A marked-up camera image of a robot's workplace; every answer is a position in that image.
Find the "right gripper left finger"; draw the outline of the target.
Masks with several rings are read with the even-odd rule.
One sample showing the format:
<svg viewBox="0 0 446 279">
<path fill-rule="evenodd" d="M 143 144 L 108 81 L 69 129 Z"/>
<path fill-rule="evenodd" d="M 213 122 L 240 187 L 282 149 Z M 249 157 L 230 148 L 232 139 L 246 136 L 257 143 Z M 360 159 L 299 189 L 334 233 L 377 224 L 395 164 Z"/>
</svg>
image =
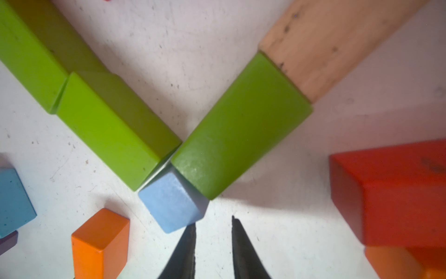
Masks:
<svg viewBox="0 0 446 279">
<path fill-rule="evenodd" d="M 188 225 L 158 279 L 195 278 L 196 224 Z"/>
</svg>

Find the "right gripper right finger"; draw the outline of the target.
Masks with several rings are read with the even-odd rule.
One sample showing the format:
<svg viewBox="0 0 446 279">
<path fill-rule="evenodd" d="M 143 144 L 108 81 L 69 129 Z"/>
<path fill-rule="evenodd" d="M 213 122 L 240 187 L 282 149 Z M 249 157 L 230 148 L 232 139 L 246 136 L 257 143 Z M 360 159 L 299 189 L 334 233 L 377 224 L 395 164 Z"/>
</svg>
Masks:
<svg viewBox="0 0 446 279">
<path fill-rule="evenodd" d="M 232 216 L 232 255 L 236 279 L 270 279 L 240 220 Z"/>
</svg>

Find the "light blue cube block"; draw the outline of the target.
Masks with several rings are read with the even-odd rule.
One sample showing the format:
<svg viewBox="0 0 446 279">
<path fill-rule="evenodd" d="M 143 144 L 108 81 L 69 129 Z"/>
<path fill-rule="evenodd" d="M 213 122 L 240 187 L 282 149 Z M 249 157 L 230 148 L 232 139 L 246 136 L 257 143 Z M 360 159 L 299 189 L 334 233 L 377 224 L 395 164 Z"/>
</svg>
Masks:
<svg viewBox="0 0 446 279">
<path fill-rule="evenodd" d="M 198 222 L 209 205 L 209 199 L 170 163 L 138 196 L 165 233 Z"/>
</svg>

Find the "green block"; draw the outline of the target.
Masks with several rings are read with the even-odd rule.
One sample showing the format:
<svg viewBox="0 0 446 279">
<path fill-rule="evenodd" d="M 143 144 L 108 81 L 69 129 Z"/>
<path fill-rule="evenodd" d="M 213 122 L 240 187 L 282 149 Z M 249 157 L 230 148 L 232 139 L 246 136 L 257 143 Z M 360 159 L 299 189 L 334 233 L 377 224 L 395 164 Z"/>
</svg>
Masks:
<svg viewBox="0 0 446 279">
<path fill-rule="evenodd" d="M 304 95 L 259 52 L 171 162 L 213 200 L 312 112 Z"/>
<path fill-rule="evenodd" d="M 1 61 L 49 114 L 72 72 L 107 72 L 51 1 L 1 1 Z"/>
<path fill-rule="evenodd" d="M 56 114 L 132 191 L 181 144 L 116 74 L 71 73 Z"/>
</svg>

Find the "natural wood block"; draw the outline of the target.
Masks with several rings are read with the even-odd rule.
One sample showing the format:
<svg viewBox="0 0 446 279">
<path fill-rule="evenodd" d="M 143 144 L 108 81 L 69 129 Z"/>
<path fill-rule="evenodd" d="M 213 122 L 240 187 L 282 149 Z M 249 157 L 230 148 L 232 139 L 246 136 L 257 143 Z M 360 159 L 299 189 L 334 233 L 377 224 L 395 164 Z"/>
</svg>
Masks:
<svg viewBox="0 0 446 279">
<path fill-rule="evenodd" d="M 294 1 L 259 43 L 316 103 L 426 1 Z"/>
</svg>

